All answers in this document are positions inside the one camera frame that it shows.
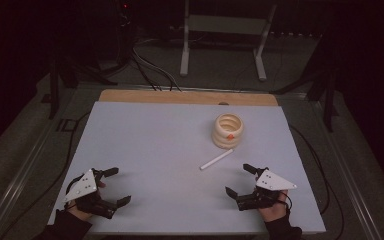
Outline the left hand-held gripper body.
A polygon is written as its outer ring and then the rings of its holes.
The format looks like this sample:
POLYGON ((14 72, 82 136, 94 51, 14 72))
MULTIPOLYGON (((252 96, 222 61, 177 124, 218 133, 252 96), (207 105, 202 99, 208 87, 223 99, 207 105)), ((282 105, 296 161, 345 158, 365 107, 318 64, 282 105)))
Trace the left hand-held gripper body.
POLYGON ((98 192, 101 178, 95 176, 94 168, 73 179, 67 189, 63 202, 75 200, 79 210, 111 219, 117 209, 114 203, 103 200, 98 192))

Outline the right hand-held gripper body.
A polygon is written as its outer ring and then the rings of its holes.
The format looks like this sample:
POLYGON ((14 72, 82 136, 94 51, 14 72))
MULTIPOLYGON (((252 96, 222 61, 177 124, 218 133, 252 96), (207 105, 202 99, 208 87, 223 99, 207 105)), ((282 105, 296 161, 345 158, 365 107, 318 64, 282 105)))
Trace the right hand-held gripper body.
POLYGON ((256 177, 256 184, 251 194, 236 197, 236 203, 240 211, 270 208, 276 203, 285 204, 285 201, 279 199, 281 192, 297 188, 296 184, 271 172, 269 169, 248 169, 248 172, 256 177))

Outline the white pen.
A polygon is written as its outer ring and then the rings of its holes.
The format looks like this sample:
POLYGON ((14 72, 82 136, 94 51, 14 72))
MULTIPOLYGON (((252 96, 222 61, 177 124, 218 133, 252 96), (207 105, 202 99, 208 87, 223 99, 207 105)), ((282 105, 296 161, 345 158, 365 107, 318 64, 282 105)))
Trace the white pen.
POLYGON ((199 170, 203 171, 203 170, 207 169, 208 167, 212 166, 213 164, 217 163, 218 161, 220 161, 221 159, 225 158, 226 156, 230 155, 233 152, 234 152, 234 149, 228 149, 227 151, 223 152, 222 154, 211 159, 209 162, 200 166, 199 170))

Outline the cream ribbed pen holder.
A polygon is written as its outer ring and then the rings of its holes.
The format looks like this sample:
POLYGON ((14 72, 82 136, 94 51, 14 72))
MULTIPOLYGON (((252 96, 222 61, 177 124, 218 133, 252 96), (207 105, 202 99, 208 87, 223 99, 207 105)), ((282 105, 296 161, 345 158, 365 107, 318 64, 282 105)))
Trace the cream ribbed pen holder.
POLYGON ((233 113, 219 115, 213 125, 212 141, 222 149, 236 148, 244 133, 244 123, 242 119, 233 113))

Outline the person's left hand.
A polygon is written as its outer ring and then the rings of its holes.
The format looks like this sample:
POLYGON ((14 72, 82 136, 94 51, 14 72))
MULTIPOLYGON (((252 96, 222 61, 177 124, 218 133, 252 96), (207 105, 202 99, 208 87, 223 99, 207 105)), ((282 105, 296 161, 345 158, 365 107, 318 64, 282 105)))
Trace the person's left hand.
POLYGON ((75 216, 76 218, 82 221, 88 221, 92 217, 91 213, 87 213, 79 210, 75 200, 68 202, 68 206, 65 208, 65 211, 72 214, 73 216, 75 216))

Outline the person's right hand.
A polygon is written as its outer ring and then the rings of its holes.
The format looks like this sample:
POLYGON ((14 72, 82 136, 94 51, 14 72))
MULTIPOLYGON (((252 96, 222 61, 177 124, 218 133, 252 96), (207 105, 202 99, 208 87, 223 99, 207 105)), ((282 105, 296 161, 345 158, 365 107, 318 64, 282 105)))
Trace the person's right hand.
POLYGON ((265 222, 278 220, 286 215, 288 191, 282 190, 279 194, 278 201, 269 208, 259 208, 258 212, 265 222))

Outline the black tripod stand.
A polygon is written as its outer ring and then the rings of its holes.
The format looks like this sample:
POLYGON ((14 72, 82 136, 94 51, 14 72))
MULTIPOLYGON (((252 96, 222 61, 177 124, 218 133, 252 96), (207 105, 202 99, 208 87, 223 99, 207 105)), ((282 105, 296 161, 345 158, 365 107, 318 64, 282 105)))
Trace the black tripod stand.
POLYGON ((50 93, 44 98, 50 104, 50 119, 56 116, 60 107, 59 84, 63 83, 68 88, 75 88, 79 83, 75 76, 76 71, 91 77, 103 85, 115 85, 115 82, 104 78, 71 57, 51 56, 49 60, 50 93))
POLYGON ((331 47, 332 32, 327 30, 322 34, 299 79, 280 89, 271 91, 271 94, 282 95, 299 86, 312 83, 306 97, 309 101, 319 101, 321 97, 324 97, 323 123, 329 132, 333 131, 333 99, 338 71, 331 59, 333 54, 331 47))

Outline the dark equipment with red light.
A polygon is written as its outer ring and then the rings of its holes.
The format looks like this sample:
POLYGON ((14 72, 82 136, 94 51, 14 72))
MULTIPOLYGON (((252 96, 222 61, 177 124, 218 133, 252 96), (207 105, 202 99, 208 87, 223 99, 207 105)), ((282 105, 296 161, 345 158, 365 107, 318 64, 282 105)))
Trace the dark equipment with red light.
POLYGON ((130 59, 133 38, 134 24, 133 12, 130 0, 113 0, 116 12, 116 36, 117 36, 117 64, 124 66, 130 59))

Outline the white metal stand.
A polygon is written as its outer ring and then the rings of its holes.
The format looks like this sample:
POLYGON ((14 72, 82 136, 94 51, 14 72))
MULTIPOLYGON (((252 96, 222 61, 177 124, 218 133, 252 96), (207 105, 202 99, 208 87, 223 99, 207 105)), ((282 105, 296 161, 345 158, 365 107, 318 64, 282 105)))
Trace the white metal stand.
POLYGON ((268 15, 264 19, 197 15, 190 13, 190 0, 184 0, 183 50, 180 62, 180 75, 188 75, 190 32, 258 35, 260 37, 260 42, 253 50, 253 59, 258 79, 260 81, 266 81, 267 74, 262 59, 262 53, 271 30, 276 10, 277 4, 272 4, 268 11, 268 15))

